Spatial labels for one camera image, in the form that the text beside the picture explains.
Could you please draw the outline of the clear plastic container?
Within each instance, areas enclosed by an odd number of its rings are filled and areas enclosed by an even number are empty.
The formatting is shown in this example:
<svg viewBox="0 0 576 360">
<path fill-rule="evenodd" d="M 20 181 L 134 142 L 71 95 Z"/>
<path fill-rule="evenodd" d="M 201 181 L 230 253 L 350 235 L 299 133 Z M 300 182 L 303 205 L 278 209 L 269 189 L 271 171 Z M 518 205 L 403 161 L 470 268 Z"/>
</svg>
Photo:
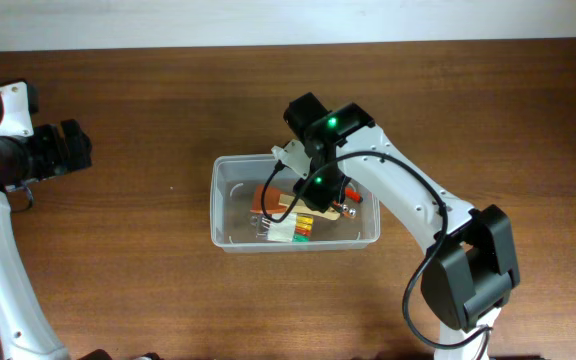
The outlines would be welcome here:
<svg viewBox="0 0 576 360">
<path fill-rule="evenodd" d="M 336 221 L 314 219 L 307 242 L 269 241 L 258 215 L 251 211 L 256 188 L 263 185 L 276 161 L 270 154 L 217 158 L 213 166 L 210 224 L 213 243 L 228 253 L 299 252 L 363 249 L 378 240 L 380 204 L 365 187 L 351 181 L 349 187 L 363 198 L 344 201 L 356 217 Z"/>
</svg>

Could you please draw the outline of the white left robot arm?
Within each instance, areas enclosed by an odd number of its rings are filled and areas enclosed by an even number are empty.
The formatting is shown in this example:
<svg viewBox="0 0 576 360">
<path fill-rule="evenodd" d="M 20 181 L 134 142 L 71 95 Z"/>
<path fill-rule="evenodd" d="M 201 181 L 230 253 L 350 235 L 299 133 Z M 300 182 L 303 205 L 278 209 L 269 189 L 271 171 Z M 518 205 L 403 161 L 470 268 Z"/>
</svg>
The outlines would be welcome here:
<svg viewBox="0 0 576 360">
<path fill-rule="evenodd" d="M 0 359 L 67 359 L 48 323 L 14 239 L 10 191 L 91 166 L 90 138 L 75 120 L 42 125 L 29 137 L 0 136 Z"/>
</svg>

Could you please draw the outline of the orange scraper with wooden handle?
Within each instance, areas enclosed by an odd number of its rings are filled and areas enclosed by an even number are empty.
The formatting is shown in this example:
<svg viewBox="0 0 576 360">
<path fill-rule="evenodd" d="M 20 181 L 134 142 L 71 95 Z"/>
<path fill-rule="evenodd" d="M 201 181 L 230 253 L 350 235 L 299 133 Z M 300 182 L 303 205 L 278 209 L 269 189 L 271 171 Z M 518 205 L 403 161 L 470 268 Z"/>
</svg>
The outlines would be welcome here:
<svg viewBox="0 0 576 360">
<path fill-rule="evenodd" d="M 261 199 L 263 188 L 263 185 L 257 186 L 253 195 L 251 212 L 262 214 L 262 205 L 264 205 L 266 213 L 269 215 L 285 213 L 288 210 L 288 206 L 292 203 L 294 197 L 282 192 L 275 187 L 269 186 L 265 192 L 264 199 Z M 312 210 L 305 204 L 303 200 L 299 200 L 297 202 L 293 208 L 293 211 L 299 214 L 321 217 L 327 220 L 338 220 L 341 216 L 341 214 L 335 211 L 333 208 L 329 208 L 325 212 Z"/>
</svg>

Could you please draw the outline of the red handled pliers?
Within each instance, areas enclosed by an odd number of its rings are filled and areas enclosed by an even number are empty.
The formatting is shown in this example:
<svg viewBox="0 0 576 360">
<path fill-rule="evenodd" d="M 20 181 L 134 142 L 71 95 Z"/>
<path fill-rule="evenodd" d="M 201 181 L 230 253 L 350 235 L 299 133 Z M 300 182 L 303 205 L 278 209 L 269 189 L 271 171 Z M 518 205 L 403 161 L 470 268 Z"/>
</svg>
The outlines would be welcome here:
<svg viewBox="0 0 576 360">
<path fill-rule="evenodd" d="M 341 195 L 337 197 L 334 201 L 336 206 L 341 206 L 346 200 L 350 200 L 353 203 L 361 204 L 363 202 L 363 197 L 361 194 L 353 190 L 350 186 L 347 186 Z"/>
</svg>

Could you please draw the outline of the copper socket bit rail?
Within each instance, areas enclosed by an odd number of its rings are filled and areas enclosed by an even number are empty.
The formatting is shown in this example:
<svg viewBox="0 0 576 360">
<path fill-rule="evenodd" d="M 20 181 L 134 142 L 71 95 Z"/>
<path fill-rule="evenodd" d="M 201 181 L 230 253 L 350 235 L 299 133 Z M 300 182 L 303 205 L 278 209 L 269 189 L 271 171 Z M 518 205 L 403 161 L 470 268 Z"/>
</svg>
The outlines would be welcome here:
<svg viewBox="0 0 576 360">
<path fill-rule="evenodd" d="M 335 210 L 346 218 L 354 219 L 356 217 L 356 210 L 346 204 L 334 203 Z"/>
</svg>

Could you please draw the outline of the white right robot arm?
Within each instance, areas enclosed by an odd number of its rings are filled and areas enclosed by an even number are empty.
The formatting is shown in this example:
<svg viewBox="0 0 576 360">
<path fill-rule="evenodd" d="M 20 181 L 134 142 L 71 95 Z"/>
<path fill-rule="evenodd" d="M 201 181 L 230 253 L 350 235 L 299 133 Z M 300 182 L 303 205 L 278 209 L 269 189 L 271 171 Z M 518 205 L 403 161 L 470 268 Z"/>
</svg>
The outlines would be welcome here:
<svg viewBox="0 0 576 360">
<path fill-rule="evenodd" d="M 347 183 L 358 182 L 404 225 L 424 253 L 402 299 L 413 323 L 414 288 L 440 321 L 437 359 L 486 359 L 493 324 L 520 283 L 509 217 L 497 206 L 479 210 L 424 174 L 359 105 L 328 110 L 311 93 L 283 115 L 297 142 L 280 162 L 299 180 L 297 199 L 318 212 L 342 203 Z"/>
</svg>

